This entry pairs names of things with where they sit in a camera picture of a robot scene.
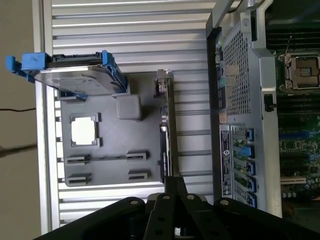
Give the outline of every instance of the green circuit board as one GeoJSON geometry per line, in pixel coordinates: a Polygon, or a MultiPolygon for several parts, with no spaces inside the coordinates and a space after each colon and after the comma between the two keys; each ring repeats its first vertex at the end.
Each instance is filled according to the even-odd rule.
{"type": "Polygon", "coordinates": [[[320,189],[320,114],[280,115],[282,177],[306,177],[306,183],[283,185],[282,192],[320,189]]]}
{"type": "Polygon", "coordinates": [[[248,170],[245,166],[242,166],[236,162],[234,162],[233,164],[234,164],[234,169],[237,169],[239,172],[241,172],[243,174],[249,175],[248,170]]]}

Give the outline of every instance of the ventilation grille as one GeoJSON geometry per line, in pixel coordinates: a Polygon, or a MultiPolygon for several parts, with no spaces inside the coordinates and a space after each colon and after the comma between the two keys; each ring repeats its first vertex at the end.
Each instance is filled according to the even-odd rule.
{"type": "Polygon", "coordinates": [[[232,134],[245,136],[246,135],[246,128],[245,127],[234,126],[232,128],[232,134]]]}
{"type": "Polygon", "coordinates": [[[248,41],[239,31],[224,48],[227,115],[249,114],[248,41]]]}

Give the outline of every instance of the metal frame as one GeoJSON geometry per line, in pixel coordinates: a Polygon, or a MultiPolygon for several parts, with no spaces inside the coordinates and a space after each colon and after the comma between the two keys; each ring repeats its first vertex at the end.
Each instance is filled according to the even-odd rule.
{"type": "MultiPolygon", "coordinates": [[[[228,6],[231,6],[232,0],[221,1],[212,10],[211,18],[207,23],[207,37],[210,39],[210,28],[222,27],[222,36],[228,41],[232,38],[235,31],[241,31],[243,37],[248,42],[248,66],[249,66],[249,84],[251,113],[242,115],[227,116],[227,123],[230,125],[246,125],[254,128],[255,138],[255,163],[256,163],[256,180],[258,186],[258,207],[278,217],[282,216],[281,206],[281,179],[280,179],[280,162],[278,146],[278,117],[274,109],[267,112],[264,108],[264,96],[272,95],[273,102],[276,103],[276,72],[275,60],[272,54],[266,48],[266,29],[265,29],[265,11],[272,4],[273,0],[244,0],[240,6],[232,13],[228,12],[228,6]],[[256,38],[252,40],[251,28],[251,11],[256,11],[256,38]]],[[[211,113],[211,129],[214,134],[214,125],[212,121],[219,121],[218,115],[211,113]]],[[[213,173],[221,166],[218,160],[213,158],[213,173]]],[[[221,174],[213,176],[214,182],[221,178],[221,174]]]]}

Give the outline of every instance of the motherboard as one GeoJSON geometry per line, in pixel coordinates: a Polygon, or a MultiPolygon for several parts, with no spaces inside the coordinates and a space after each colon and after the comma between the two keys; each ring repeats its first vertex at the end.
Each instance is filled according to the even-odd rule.
{"type": "Polygon", "coordinates": [[[281,177],[292,179],[291,184],[281,185],[282,197],[318,196],[320,114],[279,115],[278,125],[281,177]]]}

